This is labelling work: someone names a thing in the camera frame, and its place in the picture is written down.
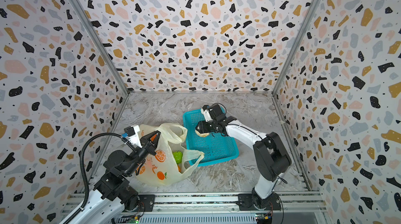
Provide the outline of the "beige garlic bulb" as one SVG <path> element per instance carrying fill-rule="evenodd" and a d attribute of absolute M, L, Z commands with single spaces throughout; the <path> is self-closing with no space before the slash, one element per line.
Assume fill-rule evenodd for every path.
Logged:
<path fill-rule="evenodd" d="M 195 134 L 202 138 L 209 136 L 209 133 L 200 133 L 198 130 L 195 130 Z"/>

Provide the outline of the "yellow plastic bag orange prints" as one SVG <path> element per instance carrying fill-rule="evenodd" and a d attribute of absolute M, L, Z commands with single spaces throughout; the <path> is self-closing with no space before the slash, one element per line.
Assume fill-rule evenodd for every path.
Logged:
<path fill-rule="evenodd" d="M 150 186 L 169 186 L 189 177 L 204 159 L 204 153 L 183 147 L 188 130 L 178 123 L 164 123 L 160 126 L 140 125 L 141 136 L 160 131 L 161 136 L 156 155 L 148 155 L 136 178 Z M 176 164 L 173 152 L 183 152 L 181 164 Z"/>

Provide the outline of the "green apple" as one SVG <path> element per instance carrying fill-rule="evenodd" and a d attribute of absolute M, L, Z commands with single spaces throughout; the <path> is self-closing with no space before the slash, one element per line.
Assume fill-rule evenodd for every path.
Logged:
<path fill-rule="evenodd" d="M 176 164 L 181 164 L 182 163 L 182 158 L 183 158 L 183 152 L 175 151 L 172 154 L 173 154 L 173 158 L 174 158 Z"/>

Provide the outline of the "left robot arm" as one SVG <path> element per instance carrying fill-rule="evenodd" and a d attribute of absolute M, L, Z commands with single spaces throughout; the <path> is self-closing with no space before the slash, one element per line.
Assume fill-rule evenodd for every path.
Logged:
<path fill-rule="evenodd" d="M 112 152 L 103 164 L 106 168 L 104 175 L 93 188 L 90 188 L 85 169 L 85 151 L 92 141 L 104 136 L 119 138 L 129 146 L 132 152 L 130 154 L 123 150 Z M 150 194 L 140 196 L 138 191 L 130 186 L 128 178 L 139 175 L 148 155 L 157 154 L 160 137 L 160 131 L 140 136 L 136 127 L 128 127 L 124 134 L 101 133 L 86 141 L 79 155 L 84 199 L 62 220 L 62 223 L 113 224 L 123 212 L 130 212 L 137 223 L 144 213 L 151 212 L 154 208 L 155 196 Z"/>

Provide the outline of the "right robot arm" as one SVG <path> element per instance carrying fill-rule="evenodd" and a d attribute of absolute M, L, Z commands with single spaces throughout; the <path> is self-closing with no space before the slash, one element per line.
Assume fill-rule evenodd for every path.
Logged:
<path fill-rule="evenodd" d="M 254 151 L 260 177 L 252 190 L 252 204 L 257 209 L 265 209 L 269 206 L 269 200 L 273 196 L 278 181 L 287 183 L 283 176 L 292 164 L 290 156 L 277 133 L 267 134 L 254 130 L 235 117 L 226 116 L 224 110 L 225 108 L 222 108 L 219 103 L 204 105 L 200 111 L 205 119 L 198 122 L 195 133 L 229 136 Z"/>

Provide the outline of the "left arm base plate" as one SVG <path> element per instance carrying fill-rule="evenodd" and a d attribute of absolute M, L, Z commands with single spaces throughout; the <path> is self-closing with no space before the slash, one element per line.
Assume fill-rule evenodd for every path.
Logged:
<path fill-rule="evenodd" d="M 140 194 L 130 197 L 121 204 L 118 198 L 118 206 L 122 206 L 122 211 L 134 213 L 152 212 L 156 196 L 154 194 Z"/>

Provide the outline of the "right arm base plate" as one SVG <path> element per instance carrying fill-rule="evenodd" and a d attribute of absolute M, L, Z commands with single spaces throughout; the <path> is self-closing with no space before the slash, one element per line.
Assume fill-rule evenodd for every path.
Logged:
<path fill-rule="evenodd" d="M 266 199 L 261 199 L 257 194 L 239 194 L 236 204 L 241 211 L 246 210 L 281 210 L 282 205 L 279 195 L 272 193 Z"/>

